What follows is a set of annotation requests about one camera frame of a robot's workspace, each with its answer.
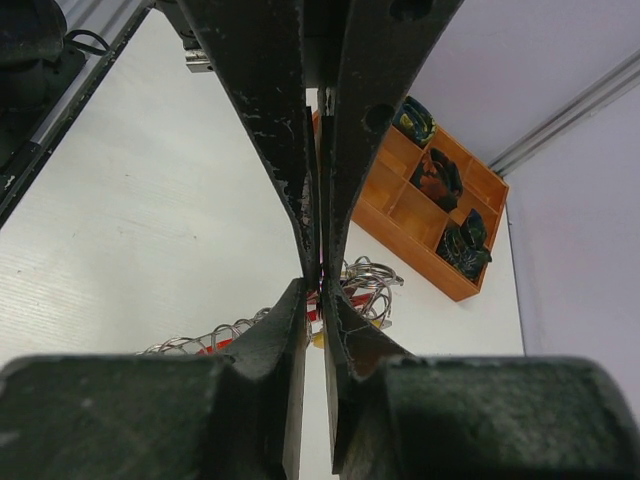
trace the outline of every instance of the screw hole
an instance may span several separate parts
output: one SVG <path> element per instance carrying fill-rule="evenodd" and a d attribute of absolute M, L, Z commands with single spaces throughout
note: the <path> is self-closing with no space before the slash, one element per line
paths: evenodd
<path fill-rule="evenodd" d="M 391 105 L 384 103 L 374 105 L 364 116 L 364 126 L 370 132 L 383 134 L 389 127 L 394 113 Z"/>
<path fill-rule="evenodd" d="M 431 7 L 433 0 L 394 0 L 389 13 L 401 22 L 415 22 L 429 15 Z"/>

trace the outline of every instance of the white surface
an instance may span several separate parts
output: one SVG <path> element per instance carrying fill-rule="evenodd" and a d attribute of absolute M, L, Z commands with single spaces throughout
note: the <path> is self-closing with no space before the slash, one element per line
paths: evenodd
<path fill-rule="evenodd" d="M 640 420 L 640 87 L 507 177 L 529 354 L 601 363 Z"/>
<path fill-rule="evenodd" d="M 455 304 L 353 225 L 347 258 L 406 280 L 386 332 L 418 354 L 521 354 L 503 219 L 482 294 Z M 152 12 L 0 230 L 0 362 L 134 352 L 272 305 L 300 274 L 287 217 L 215 75 Z M 301 479 L 329 478 L 309 348 Z"/>
<path fill-rule="evenodd" d="M 465 0 L 411 93 L 489 162 L 640 45 L 638 0 Z"/>

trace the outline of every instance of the white tabletop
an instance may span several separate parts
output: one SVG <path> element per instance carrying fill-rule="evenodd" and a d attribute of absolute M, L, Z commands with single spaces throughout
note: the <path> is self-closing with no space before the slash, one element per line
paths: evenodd
<path fill-rule="evenodd" d="M 454 303 L 352 224 L 347 259 L 405 279 L 394 340 L 520 355 L 506 217 L 482 292 Z M 301 270 L 287 216 L 214 74 L 151 12 L 0 230 L 0 363 L 136 352 L 272 305 Z M 300 478 L 330 478 L 322 352 L 307 352 Z"/>

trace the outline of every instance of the wooden tray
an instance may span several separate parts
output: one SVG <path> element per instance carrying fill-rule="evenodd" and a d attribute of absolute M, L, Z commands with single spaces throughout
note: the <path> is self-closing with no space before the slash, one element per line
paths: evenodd
<path fill-rule="evenodd" d="M 458 208 L 447 214 L 409 183 L 423 155 L 435 147 L 456 163 L 464 193 Z M 476 295 L 485 267 L 472 283 L 437 253 L 447 226 L 461 225 L 472 208 L 484 220 L 492 249 L 509 187 L 442 128 L 424 149 L 395 127 L 380 148 L 356 204 L 353 220 L 455 301 Z"/>

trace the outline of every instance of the white wall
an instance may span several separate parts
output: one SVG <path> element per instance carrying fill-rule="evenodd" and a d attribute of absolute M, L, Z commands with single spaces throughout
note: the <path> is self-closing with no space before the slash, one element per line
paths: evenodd
<path fill-rule="evenodd" d="M 528 354 L 600 362 L 640 419 L 640 87 L 507 177 Z"/>
<path fill-rule="evenodd" d="M 489 162 L 640 47 L 638 0 L 466 0 L 411 94 Z"/>

